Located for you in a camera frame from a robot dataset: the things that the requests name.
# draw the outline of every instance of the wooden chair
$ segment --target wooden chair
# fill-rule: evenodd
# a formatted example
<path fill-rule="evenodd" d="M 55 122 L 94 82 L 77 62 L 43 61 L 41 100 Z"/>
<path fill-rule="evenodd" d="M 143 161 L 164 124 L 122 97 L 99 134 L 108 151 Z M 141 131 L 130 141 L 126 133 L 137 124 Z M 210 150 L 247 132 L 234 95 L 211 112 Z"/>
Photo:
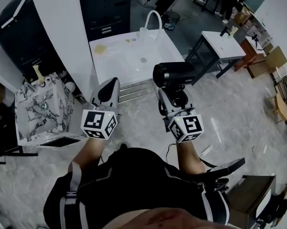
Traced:
<path fill-rule="evenodd" d="M 275 100 L 275 108 L 270 111 L 267 111 L 266 114 L 272 112 L 272 113 L 277 113 L 278 115 L 280 115 L 281 120 L 278 121 L 277 123 L 281 121 L 287 121 L 287 105 L 283 101 L 281 95 L 277 93 L 275 97 L 268 98 L 268 100 L 270 99 Z"/>

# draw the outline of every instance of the white pipe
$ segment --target white pipe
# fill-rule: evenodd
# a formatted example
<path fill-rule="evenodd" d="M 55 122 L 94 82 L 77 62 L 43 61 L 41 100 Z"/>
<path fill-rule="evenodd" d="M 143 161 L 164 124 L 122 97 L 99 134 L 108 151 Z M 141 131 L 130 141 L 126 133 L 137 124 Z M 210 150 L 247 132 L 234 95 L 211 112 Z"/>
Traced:
<path fill-rule="evenodd" d="M 151 10 L 151 11 L 149 12 L 148 17 L 147 17 L 147 21 L 145 22 L 144 28 L 145 28 L 145 29 L 147 28 L 148 23 L 149 23 L 149 17 L 151 16 L 152 13 L 155 13 L 155 14 L 157 15 L 158 21 L 159 21 L 159 30 L 158 30 L 158 34 L 157 34 L 157 37 L 156 37 L 156 40 L 158 40 L 158 37 L 159 37 L 160 32 L 161 32 L 161 29 L 162 29 L 162 22 L 161 22 L 161 17 L 160 17 L 160 15 L 158 14 L 157 11 Z"/>

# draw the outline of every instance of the trash can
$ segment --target trash can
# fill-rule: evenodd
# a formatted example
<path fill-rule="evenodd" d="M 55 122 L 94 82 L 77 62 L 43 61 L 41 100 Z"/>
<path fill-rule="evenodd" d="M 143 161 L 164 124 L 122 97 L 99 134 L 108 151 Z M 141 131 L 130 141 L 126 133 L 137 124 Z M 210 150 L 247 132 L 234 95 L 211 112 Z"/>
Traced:
<path fill-rule="evenodd" d="M 179 14 L 172 11 L 166 12 L 164 19 L 164 28 L 169 31 L 174 30 L 179 20 L 180 20 Z"/>

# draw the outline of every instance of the black bin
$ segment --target black bin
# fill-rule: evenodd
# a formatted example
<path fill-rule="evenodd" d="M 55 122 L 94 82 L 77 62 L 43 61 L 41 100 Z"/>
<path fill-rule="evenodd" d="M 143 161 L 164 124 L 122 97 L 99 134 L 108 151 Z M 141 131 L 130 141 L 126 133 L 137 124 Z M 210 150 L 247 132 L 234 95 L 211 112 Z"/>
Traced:
<path fill-rule="evenodd" d="M 165 19 L 164 19 L 164 28 L 169 31 L 174 30 L 180 18 L 181 17 L 179 16 L 179 14 L 175 12 L 172 12 L 172 11 L 166 12 Z"/>

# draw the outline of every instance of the gray floor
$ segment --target gray floor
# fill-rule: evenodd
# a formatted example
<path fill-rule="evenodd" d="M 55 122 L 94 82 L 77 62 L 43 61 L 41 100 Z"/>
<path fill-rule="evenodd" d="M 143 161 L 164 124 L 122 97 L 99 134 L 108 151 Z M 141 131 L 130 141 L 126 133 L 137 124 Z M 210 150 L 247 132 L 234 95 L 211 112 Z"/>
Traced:
<path fill-rule="evenodd" d="M 149 10 L 136 6 L 136 0 L 132 2 L 135 5 L 131 24 L 136 31 L 144 24 Z M 223 28 L 220 18 L 201 13 L 192 3 L 189 6 L 194 16 L 181 21 L 169 34 L 182 54 L 199 38 L 201 30 Z M 216 165 L 245 157 L 246 165 L 229 176 L 230 186 L 243 174 L 276 174 L 276 190 L 281 192 L 287 183 L 287 127 L 282 122 L 276 124 L 275 116 L 265 114 L 273 104 L 266 98 L 275 94 L 271 78 L 261 75 L 251 79 L 246 70 L 236 73 L 230 70 L 220 79 L 216 79 L 215 73 L 209 73 L 188 89 L 205 128 L 205 133 L 193 142 L 197 152 L 200 154 L 212 145 L 213 150 L 204 159 Z M 151 149 L 165 159 L 174 138 L 164 130 L 156 95 L 123 103 L 119 109 L 122 117 L 103 153 L 104 160 L 122 142 Z M 7 164 L 0 165 L 0 211 L 16 228 L 31 229 L 44 224 L 45 200 L 56 179 L 66 173 L 71 159 L 83 145 L 81 142 L 64 148 L 39 149 L 38 157 L 7 157 Z M 168 161 L 177 166 L 174 146 Z"/>

